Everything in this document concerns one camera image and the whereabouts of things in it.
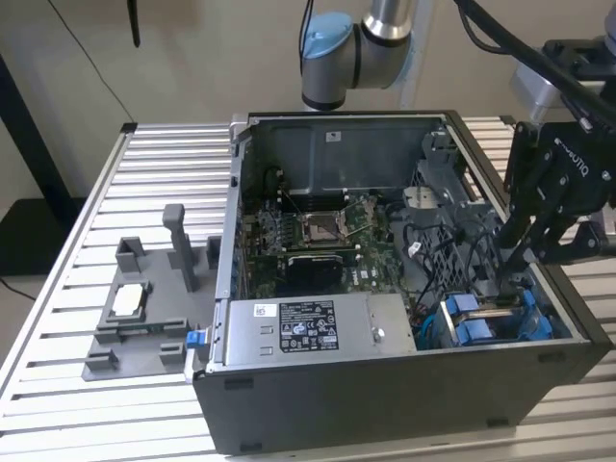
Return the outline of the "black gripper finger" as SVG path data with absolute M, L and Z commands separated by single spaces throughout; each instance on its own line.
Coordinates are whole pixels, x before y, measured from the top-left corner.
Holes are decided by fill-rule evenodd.
M 504 188 L 509 194 L 509 215 L 497 235 L 500 255 L 499 283 L 502 284 L 515 271 L 516 252 L 524 242 L 530 223 L 530 212 L 536 201 L 533 188 L 542 175 L 542 155 L 538 152 L 538 128 L 528 122 L 515 127 L 511 144 Z
M 604 227 L 593 218 L 579 219 L 557 206 L 531 227 L 529 248 L 543 265 L 570 266 L 604 257 Z

